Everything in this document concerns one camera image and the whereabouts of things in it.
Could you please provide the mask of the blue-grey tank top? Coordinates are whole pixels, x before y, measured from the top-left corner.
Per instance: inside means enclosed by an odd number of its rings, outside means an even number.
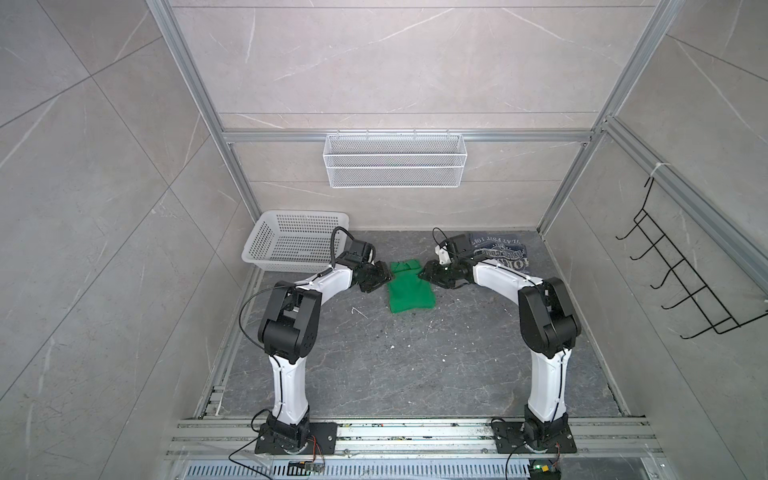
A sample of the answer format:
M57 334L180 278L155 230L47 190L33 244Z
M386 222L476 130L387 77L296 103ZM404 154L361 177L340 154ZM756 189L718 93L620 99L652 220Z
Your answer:
M484 255L523 273L529 272L530 262L526 246L516 234L471 232L469 240L475 255Z

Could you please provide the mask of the green tank top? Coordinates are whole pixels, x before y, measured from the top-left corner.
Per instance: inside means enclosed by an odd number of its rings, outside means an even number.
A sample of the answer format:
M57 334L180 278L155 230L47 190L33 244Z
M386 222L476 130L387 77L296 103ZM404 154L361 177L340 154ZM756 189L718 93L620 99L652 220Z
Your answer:
M431 284L419 277L423 268L418 260L391 262L390 270L393 279L387 284L387 289L392 313L432 309L436 306Z

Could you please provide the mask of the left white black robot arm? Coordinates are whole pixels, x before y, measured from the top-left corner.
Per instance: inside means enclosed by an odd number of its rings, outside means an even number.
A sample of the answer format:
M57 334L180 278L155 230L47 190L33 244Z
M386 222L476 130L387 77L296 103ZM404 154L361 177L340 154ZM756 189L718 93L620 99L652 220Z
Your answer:
M354 239L321 272L297 282L279 281L271 291L258 329L274 385L266 426L291 450L303 448L310 438L306 358L318 337L321 307L354 286L370 293L391 281L390 270L375 255L373 244Z

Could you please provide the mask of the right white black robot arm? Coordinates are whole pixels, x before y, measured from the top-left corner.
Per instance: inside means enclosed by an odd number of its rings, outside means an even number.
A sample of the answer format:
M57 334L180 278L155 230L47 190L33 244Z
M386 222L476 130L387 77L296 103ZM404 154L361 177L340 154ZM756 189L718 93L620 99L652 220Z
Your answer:
M532 358L522 436L531 448L544 449L568 427L567 368L582 332L565 283L531 276L477 253L467 234L438 241L435 253L438 258L427 262L421 279L443 289L485 287L518 306L520 333Z

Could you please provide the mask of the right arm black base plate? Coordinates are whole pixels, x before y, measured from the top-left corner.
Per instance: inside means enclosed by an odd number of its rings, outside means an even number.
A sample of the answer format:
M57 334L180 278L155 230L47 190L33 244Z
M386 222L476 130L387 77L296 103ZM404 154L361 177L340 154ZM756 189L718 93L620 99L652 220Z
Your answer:
M494 418L489 427L500 454L573 454L577 446L570 427L543 433L533 420L506 421Z

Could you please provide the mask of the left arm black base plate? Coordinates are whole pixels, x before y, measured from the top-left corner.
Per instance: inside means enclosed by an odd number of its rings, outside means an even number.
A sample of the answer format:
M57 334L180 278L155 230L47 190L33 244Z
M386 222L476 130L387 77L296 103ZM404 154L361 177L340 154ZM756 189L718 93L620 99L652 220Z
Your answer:
M339 425L309 422L298 426L264 423L260 426L254 452L273 455L331 455L335 452Z

